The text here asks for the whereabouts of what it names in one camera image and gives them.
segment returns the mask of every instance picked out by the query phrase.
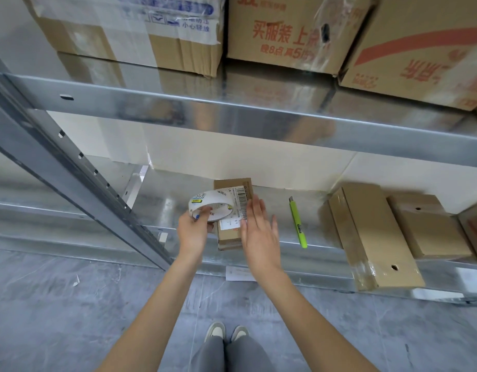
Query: gray floor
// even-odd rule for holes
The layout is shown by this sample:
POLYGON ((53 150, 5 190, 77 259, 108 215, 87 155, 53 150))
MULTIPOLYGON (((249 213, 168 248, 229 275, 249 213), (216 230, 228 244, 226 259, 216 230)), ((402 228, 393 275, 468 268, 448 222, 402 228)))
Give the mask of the gray floor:
MULTIPOLYGON (((151 268, 0 250, 0 371, 93 370, 161 279, 151 268)), ((300 290, 381 370, 477 371, 477 308, 300 290)), ((210 276, 195 277, 160 370, 187 370, 216 319, 229 334, 248 326, 278 371, 308 370, 255 282, 210 276)))

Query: left hand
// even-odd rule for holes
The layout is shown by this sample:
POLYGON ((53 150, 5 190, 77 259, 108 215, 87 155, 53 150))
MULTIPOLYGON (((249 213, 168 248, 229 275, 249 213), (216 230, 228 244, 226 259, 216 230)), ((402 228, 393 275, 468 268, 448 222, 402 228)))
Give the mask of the left hand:
POLYGON ((208 224, 211 207, 204 206, 195 220, 186 211, 178 219, 178 238, 180 239, 179 257, 189 258, 194 263, 202 262, 202 253, 207 241, 208 232, 212 232, 213 225, 208 224))

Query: shoe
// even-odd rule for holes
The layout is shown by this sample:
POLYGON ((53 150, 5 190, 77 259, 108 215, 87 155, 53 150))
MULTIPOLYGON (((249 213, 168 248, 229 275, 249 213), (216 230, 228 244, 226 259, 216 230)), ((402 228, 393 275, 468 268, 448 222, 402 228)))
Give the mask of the shoe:
POLYGON ((220 337, 222 339, 226 338, 226 328, 221 321, 213 322, 210 325, 204 342, 206 342, 211 337, 220 337))
POLYGON ((243 337, 244 335, 249 335, 249 331, 243 325, 238 325, 231 336, 231 342, 235 342, 238 338, 243 337))

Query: white wall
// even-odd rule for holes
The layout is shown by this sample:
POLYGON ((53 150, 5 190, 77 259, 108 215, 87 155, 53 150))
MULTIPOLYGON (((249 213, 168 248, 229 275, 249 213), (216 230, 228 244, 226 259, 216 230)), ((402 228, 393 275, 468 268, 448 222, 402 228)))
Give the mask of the white wall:
POLYGON ((86 155, 211 179, 329 192, 340 181, 435 194, 447 212, 477 202, 477 168, 170 126, 49 113, 86 155))

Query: shelf hole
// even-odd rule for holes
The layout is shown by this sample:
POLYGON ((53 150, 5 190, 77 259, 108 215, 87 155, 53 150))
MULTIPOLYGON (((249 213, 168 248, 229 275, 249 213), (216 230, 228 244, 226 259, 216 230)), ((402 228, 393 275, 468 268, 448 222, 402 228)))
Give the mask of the shelf hole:
POLYGON ((330 41, 330 25, 325 23, 321 26, 321 39, 323 43, 328 43, 330 41))
POLYGON ((64 100, 74 100, 74 98, 68 94, 59 94, 59 96, 61 97, 61 99, 64 99, 64 100))

